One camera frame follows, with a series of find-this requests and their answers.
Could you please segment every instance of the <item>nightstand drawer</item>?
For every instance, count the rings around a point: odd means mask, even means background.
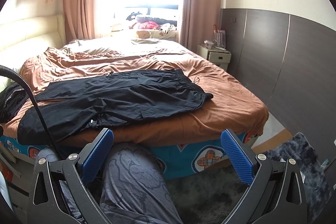
[[[231,54],[223,53],[223,52],[210,52],[209,53],[209,61],[211,63],[230,63]]]

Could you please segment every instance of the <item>metal screw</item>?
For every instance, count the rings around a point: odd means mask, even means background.
[[[293,165],[296,163],[296,161],[294,159],[289,159],[288,161],[289,161],[290,164],[293,164]]]
[[[258,159],[259,160],[265,160],[266,156],[264,154],[258,154]]]
[[[69,156],[69,160],[75,160],[78,157],[78,154],[73,153]]]
[[[45,163],[47,160],[45,158],[39,159],[39,164]]]

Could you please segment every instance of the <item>nightstand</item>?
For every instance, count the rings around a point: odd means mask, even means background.
[[[229,51],[222,51],[216,48],[210,50],[202,45],[197,46],[197,54],[225,71],[231,60],[231,53]]]

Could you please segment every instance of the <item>blue gripper pad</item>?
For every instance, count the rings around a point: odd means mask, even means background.
[[[254,179],[253,165],[227,130],[222,132],[220,142],[241,182],[251,185]]]
[[[112,130],[107,130],[83,163],[81,175],[83,184],[92,182],[95,179],[112,145],[113,132]]]

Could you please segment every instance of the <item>dark wall panel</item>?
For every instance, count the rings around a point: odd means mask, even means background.
[[[226,30],[226,48],[231,52],[227,72],[236,76],[243,45],[246,9],[221,9],[221,29]]]
[[[336,32],[291,16],[288,43],[269,111],[302,132],[319,159],[336,157]]]
[[[271,97],[281,69],[288,23],[288,14],[247,10],[244,42],[236,78],[264,104]]]

